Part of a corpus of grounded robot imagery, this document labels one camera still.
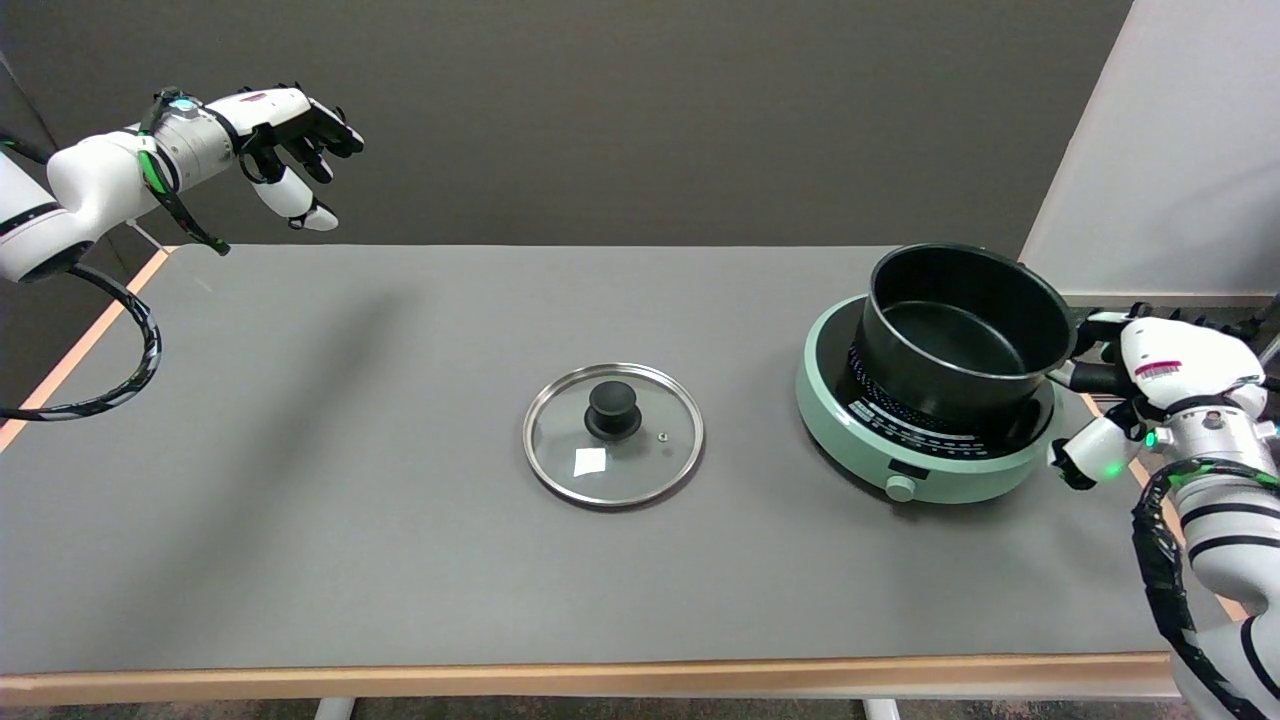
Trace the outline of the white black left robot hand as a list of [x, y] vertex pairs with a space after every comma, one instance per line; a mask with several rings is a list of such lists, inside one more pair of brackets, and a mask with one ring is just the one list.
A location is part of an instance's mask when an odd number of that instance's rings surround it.
[[317, 183], [333, 182], [326, 155], [351, 158], [365, 150], [364, 136], [339, 108], [324, 105], [297, 85], [278, 85], [244, 88], [204, 110], [228, 133], [233, 156], [255, 193], [289, 228], [328, 232], [339, 225], [335, 213], [278, 154], [288, 152]]

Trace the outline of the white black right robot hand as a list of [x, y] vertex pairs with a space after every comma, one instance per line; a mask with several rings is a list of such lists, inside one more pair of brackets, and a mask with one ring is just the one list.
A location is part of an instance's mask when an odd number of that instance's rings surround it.
[[1050, 466], [1074, 489], [1117, 477], [1140, 454], [1189, 461], [1193, 471], [1213, 459], [1245, 466], [1262, 482], [1276, 475], [1277, 428], [1263, 419], [1265, 369], [1226, 331], [1156, 316], [1144, 304], [1129, 313], [1093, 313], [1076, 328], [1073, 355], [1050, 379], [1117, 401], [1048, 451]]

